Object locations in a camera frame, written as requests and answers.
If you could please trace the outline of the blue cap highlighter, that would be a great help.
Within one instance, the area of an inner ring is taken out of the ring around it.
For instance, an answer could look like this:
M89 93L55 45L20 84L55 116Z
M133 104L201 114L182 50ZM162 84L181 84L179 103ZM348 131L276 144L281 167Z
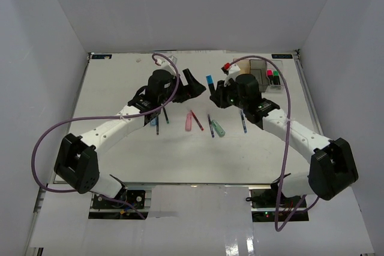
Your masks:
M206 76L206 81L208 84L208 88L210 91L210 94L213 95L215 93L215 86L211 75Z

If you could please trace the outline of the purple pen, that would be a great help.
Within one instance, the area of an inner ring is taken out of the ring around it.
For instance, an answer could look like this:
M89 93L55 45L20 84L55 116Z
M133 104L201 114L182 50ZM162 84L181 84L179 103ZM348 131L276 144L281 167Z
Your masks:
M210 130L210 133L211 133L211 137L214 138L215 137L215 132L214 132L214 129L213 129L213 126L212 126L212 122L211 122L211 117L209 114L207 114L207 119L208 119L208 125L209 125L209 130Z

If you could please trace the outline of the red pen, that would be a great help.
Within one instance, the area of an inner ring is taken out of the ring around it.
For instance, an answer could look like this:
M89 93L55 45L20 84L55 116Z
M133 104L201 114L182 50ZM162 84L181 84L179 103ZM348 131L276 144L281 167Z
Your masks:
M200 123L200 121L198 120L196 114L192 110L190 110L190 113L191 113L193 119L196 121L196 124L198 125L199 129L201 131L204 131L204 128L203 128L202 124Z

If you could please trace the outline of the green pen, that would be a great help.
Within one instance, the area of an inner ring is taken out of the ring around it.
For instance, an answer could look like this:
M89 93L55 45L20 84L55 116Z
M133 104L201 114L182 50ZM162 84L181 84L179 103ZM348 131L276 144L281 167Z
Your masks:
M166 111L166 109L164 107L163 107L163 113L164 113L164 117L165 117L165 120L166 120L166 124L170 124L167 111Z

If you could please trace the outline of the dark blue pen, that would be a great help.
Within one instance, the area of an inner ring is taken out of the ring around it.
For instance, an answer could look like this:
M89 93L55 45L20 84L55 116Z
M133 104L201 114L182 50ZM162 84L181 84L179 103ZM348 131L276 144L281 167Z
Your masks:
M156 123L156 134L157 134L157 135L160 135L160 124L159 124L159 120L156 119L155 123Z

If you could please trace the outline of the pink cap highlighter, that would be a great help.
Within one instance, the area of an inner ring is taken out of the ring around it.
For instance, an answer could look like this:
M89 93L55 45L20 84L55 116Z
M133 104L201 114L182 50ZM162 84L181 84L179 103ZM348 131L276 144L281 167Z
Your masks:
M268 78L268 80L269 80L269 84L270 84L270 85L273 85L273 84L274 84L274 83L273 83L274 78L273 78L273 72L272 72L272 70L268 70L266 73L267 73L267 78Z

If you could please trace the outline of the green cap highlighter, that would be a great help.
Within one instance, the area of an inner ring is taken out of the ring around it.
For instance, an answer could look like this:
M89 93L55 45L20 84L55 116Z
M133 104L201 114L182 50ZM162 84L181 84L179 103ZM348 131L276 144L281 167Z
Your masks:
M274 70L272 72L272 78L273 78L273 85L275 85L275 86L280 86L281 85L281 83L280 83L280 76L279 76L278 71Z

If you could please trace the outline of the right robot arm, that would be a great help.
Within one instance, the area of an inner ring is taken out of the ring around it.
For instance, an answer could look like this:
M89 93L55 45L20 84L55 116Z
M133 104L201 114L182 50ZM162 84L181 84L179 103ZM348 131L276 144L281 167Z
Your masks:
M251 74L214 83L207 76L210 100L219 108L235 106L247 120L260 129L287 141L309 164L307 172L288 173L273 181L271 201L285 207L293 197L316 195L329 201L358 180L350 144L343 138L331 140L297 121L271 100L262 97L259 84Z

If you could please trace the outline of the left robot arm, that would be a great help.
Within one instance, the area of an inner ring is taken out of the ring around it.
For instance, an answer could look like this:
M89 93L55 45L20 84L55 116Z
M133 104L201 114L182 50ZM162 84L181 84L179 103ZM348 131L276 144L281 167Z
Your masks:
M183 103L201 95L206 88L184 69L187 83L177 82L170 68L155 70L147 85L135 93L132 100L117 114L91 131L76 136L67 134L60 145L54 172L78 193L94 192L106 196L113 207L121 207L127 200L123 184L111 175L99 171L98 160L123 138L155 119L156 108L167 100Z

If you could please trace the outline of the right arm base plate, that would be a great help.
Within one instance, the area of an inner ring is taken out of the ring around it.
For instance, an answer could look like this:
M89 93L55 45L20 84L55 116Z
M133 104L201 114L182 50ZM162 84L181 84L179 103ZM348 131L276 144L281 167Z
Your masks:
M284 198L281 197L280 206L278 211L278 221L284 222L288 215L293 211L297 203L300 201L300 196ZM251 205L252 220L254 223L274 222L275 217L275 202L276 196L271 189L251 189L248 197L245 198L246 202ZM304 200L299 206L298 210L291 217L290 221L293 222L307 222L309 221L308 212L304 212L307 208L307 202Z

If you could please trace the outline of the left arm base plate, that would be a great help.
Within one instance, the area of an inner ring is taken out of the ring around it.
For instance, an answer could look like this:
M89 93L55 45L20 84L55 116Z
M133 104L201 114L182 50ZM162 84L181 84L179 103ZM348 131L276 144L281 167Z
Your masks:
M104 199L99 194L93 196L89 210L89 219L103 220L144 220L148 217L149 203L145 190L127 190L121 201L132 205L134 209L124 203L117 203Z

